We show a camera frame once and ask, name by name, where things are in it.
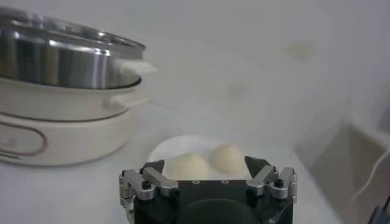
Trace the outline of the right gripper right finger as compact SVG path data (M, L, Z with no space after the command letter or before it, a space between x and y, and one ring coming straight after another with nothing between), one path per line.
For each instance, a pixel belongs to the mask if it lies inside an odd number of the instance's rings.
M281 172L265 159L245 156L244 162L251 175L247 187L256 197L268 193L276 200L291 199L297 202L297 172L292 167L284 167Z

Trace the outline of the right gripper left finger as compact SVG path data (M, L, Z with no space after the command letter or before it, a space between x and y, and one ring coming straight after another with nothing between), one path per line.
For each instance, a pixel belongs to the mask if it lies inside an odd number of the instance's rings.
M161 159L146 163L139 171L123 170L118 177L120 205L130 210L134 198L141 201L150 201L157 196L177 198L179 182L162 174L164 165L165 161Z

